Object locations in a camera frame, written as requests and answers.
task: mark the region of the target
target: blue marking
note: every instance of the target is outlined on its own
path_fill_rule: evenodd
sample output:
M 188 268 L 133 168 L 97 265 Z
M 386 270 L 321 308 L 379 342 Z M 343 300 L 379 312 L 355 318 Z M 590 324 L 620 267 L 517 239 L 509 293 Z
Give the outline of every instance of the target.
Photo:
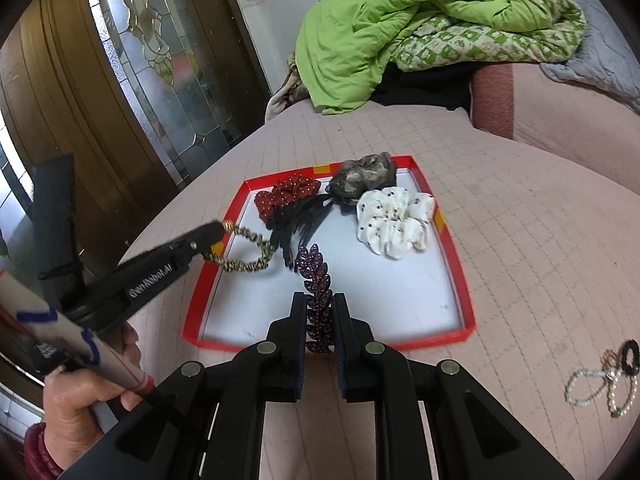
M 48 312 L 18 312 L 15 319 L 21 323 L 50 323 L 58 320 L 58 311 L 50 308 Z
M 82 339 L 84 339 L 84 341 L 89 345 L 89 348 L 91 349 L 91 357 L 83 357 L 82 358 L 82 362 L 85 365 L 90 365 L 90 366 L 97 366 L 100 364 L 100 352 L 98 352 L 98 347 L 95 345 L 94 342 L 94 333 L 91 332 L 90 329 L 85 328 L 84 330 L 82 330 L 81 332 L 82 335 Z

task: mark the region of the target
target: white tray bottom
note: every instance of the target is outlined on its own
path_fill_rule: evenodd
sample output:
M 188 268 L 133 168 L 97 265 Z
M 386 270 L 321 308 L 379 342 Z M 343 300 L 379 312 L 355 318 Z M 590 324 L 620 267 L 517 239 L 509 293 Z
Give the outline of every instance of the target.
M 398 170 L 398 186 L 417 190 L 411 173 Z M 240 225 L 268 238 L 249 194 Z M 374 254 L 356 238 L 356 215 L 334 206 L 309 243 L 318 244 L 329 267 L 331 288 L 343 292 L 352 317 L 371 326 L 377 340 L 393 343 L 462 328 L 456 295 L 439 243 L 412 250 L 402 260 Z M 430 224 L 431 240 L 436 240 Z M 242 237 L 228 246 L 231 259 L 257 259 L 257 247 Z M 287 317 L 294 292 L 305 292 L 304 279 L 284 266 L 278 250 L 270 266 L 256 273 L 218 272 L 200 338 L 248 346 L 265 338 L 275 319 Z

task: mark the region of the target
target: red and white box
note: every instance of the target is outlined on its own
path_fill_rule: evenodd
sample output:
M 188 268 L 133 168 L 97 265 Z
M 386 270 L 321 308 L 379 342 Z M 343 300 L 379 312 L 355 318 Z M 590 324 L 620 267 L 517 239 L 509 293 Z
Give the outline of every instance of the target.
M 393 156 L 399 187 L 431 193 L 414 158 Z M 278 180 L 302 174 L 322 182 L 321 192 L 340 163 L 283 171 L 246 180 L 225 219 L 269 238 L 258 218 L 254 197 Z M 425 251 L 411 250 L 401 260 L 374 254 L 356 238 L 355 215 L 334 205 L 309 242 L 318 244 L 329 267 L 331 288 L 343 292 L 352 317 L 368 322 L 377 340 L 399 350 L 463 341 L 476 328 L 466 280 L 447 223 L 437 205 Z M 225 235 L 216 252 L 231 259 L 255 260 L 259 250 L 245 238 Z M 272 321 L 289 315 L 294 292 L 304 279 L 284 266 L 277 250 L 269 267 L 255 273 L 223 272 L 204 262 L 191 298 L 182 336 L 202 348 L 238 351 L 258 342 Z

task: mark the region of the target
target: purple hair clip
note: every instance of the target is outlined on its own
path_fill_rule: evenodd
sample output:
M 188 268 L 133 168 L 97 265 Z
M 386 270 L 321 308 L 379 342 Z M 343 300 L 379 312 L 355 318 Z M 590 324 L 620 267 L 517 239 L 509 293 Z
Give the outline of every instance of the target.
M 330 354 L 329 346 L 334 344 L 331 319 L 331 299 L 334 294 L 329 288 L 331 277 L 327 274 L 327 264 L 317 244 L 313 244 L 309 250 L 300 247 L 296 263 L 300 275 L 308 280 L 305 281 L 306 290 L 312 294 L 306 297 L 306 333 L 314 341 L 307 341 L 306 347 L 315 354 Z

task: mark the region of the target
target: gray quilt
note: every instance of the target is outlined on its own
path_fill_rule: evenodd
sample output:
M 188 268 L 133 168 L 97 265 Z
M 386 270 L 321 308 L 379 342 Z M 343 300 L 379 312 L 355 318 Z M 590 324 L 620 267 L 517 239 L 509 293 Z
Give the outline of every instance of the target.
M 640 63 L 599 0 L 574 1 L 588 24 L 582 44 L 564 63 L 542 63 L 542 72 L 554 81 L 596 86 L 640 114 Z

